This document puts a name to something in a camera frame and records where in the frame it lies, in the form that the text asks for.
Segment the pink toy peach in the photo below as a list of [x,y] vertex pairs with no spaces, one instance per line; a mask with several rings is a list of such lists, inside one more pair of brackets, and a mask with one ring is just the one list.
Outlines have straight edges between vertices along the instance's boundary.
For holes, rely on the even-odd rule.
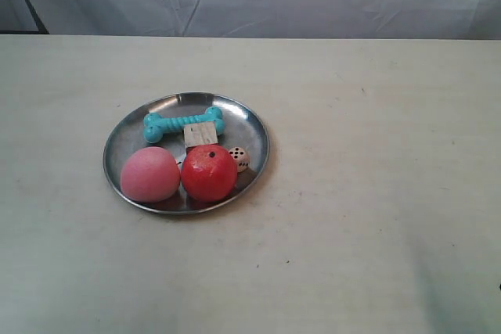
[[120,175],[121,192],[140,203],[156,203],[172,197],[180,186],[181,176],[173,155],[157,146],[133,153]]

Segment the red toy apple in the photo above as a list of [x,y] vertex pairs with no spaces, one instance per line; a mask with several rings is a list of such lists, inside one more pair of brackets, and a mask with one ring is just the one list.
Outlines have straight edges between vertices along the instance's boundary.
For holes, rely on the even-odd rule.
[[200,145],[184,159],[181,181],[188,196],[203,203],[224,199],[233,190],[237,166],[219,145]]

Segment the wooden die black dots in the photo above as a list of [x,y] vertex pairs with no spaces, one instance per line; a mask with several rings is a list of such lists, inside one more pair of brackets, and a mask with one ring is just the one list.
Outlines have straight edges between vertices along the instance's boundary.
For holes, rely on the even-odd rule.
[[233,158],[238,173],[245,171],[249,167],[250,157],[244,148],[240,146],[233,147],[229,150],[229,155]]

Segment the turquoise rubber bone toy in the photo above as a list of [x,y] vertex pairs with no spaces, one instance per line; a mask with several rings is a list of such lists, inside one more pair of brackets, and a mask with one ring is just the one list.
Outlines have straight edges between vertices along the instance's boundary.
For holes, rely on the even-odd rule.
[[225,130],[222,110],[217,106],[208,107],[204,113],[186,117],[165,118],[159,113],[148,113],[143,119],[143,137],[148,143],[159,142],[164,135],[179,133],[186,125],[211,122],[215,126],[216,135]]

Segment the small wooden block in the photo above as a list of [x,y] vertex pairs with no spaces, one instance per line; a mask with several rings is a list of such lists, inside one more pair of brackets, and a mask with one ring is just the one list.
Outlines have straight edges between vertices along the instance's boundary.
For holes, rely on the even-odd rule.
[[218,144],[218,135],[214,122],[187,124],[183,128],[184,144],[186,149],[201,145]]

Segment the large round metal plate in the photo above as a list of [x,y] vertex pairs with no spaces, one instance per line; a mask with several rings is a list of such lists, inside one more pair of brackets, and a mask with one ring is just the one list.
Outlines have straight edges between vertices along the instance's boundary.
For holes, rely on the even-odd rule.
[[[239,173],[236,186],[229,197],[218,203],[202,203],[178,193],[159,203],[137,203],[127,198],[120,188],[120,173],[126,159],[147,146],[143,137],[143,119],[148,113],[162,117],[186,117],[201,114],[206,108],[217,106],[222,110],[225,132],[219,138],[226,148],[242,146],[250,154],[250,166]],[[244,104],[223,95],[207,92],[185,92],[155,99],[133,110],[111,131],[103,150],[103,169],[112,189],[126,202],[139,209],[156,214],[198,214],[222,207],[242,197],[262,176],[270,156],[270,137],[259,116]]]

